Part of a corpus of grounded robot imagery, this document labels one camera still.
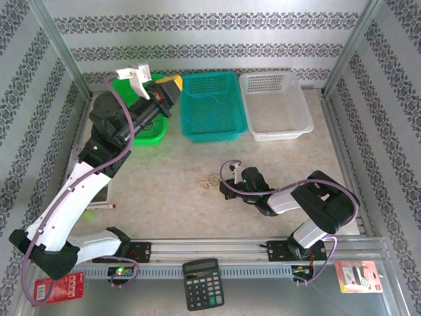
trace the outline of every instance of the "floor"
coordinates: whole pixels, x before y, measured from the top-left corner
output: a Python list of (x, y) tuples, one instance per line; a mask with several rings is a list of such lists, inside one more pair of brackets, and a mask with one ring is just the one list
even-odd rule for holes
[[(257, 167), (272, 188), (321, 170), (343, 184), (316, 90), (305, 90), (314, 130), (296, 140), (255, 142), (249, 132), (232, 142), (193, 144), (181, 133), (180, 108), (173, 108), (163, 141), (155, 147), (133, 147), (112, 180), (115, 209), (95, 210), (72, 234), (91, 234), (116, 226), (131, 238), (206, 238), (288, 236), (308, 219), (301, 209), (265, 217), (241, 200), (226, 201), (216, 190), (198, 189), (200, 179), (218, 172), (229, 159)], [(88, 123), (84, 140), (89, 138)], [(224, 173), (231, 178), (229, 170)], [(341, 234), (358, 234), (356, 223)]]

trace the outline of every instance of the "plastic basket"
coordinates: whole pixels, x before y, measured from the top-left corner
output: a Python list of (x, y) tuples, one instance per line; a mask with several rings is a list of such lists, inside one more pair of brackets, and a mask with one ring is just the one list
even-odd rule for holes
[[(165, 77), (163, 74), (152, 74), (151, 76), (154, 81)], [(130, 86), (130, 81), (128, 79), (114, 79), (112, 86), (123, 99), (127, 107), (131, 107), (139, 99), (137, 93)], [(158, 115), (155, 120), (153, 120), (153, 124), (150, 129), (142, 130), (138, 135), (136, 135), (133, 141), (133, 146), (158, 145), (166, 133), (167, 124), (167, 118), (162, 115)]]
[(309, 106), (294, 73), (242, 74), (239, 85), (249, 130), (256, 141), (291, 140), (313, 130)]
[(207, 72), (183, 76), (182, 132), (193, 143), (234, 140), (247, 130), (237, 76)]

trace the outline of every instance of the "red package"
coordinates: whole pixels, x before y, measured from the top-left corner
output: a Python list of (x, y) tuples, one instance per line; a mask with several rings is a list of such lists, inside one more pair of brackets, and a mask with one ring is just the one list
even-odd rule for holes
[[(45, 299), (50, 289), (52, 279), (42, 278), (35, 281), (34, 299), (42, 301)], [(83, 272), (65, 275), (60, 280), (55, 281), (53, 291), (45, 303), (52, 304), (63, 301), (83, 298), (85, 292), (85, 274)]]
[(342, 293), (382, 293), (382, 283), (373, 261), (335, 261)]

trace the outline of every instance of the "patterned wallpaper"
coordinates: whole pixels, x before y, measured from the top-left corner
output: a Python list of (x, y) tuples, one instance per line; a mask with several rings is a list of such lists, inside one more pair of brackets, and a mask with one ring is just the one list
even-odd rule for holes
[(20, 294), (8, 241), (57, 193), (85, 100), (25, 0), (0, 0), (0, 315)]
[(105, 74), (142, 59), (164, 74), (288, 68), (321, 88), (366, 3), (45, 2), (93, 91), (105, 89)]
[(330, 96), (411, 315), (421, 315), (420, 22), (417, 1), (385, 1)]

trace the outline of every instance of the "calculator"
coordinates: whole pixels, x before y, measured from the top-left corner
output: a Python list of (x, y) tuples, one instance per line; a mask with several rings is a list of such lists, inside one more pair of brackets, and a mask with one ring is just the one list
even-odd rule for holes
[(217, 259), (201, 259), (184, 263), (183, 274), (189, 311), (224, 305), (224, 292)]

